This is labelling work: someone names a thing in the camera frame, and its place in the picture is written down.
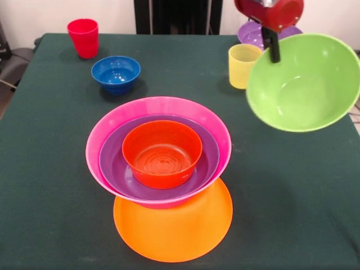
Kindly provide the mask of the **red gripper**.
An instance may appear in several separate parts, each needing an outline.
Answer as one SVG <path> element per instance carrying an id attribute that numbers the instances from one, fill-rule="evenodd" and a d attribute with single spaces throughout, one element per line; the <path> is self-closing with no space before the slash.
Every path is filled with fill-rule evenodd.
<path id="1" fill-rule="evenodd" d="M 269 47 L 271 61 L 281 61 L 278 34 L 284 29 L 295 26 L 304 10 L 303 0 L 235 0 L 236 8 L 244 16 L 261 24 L 263 49 Z"/>

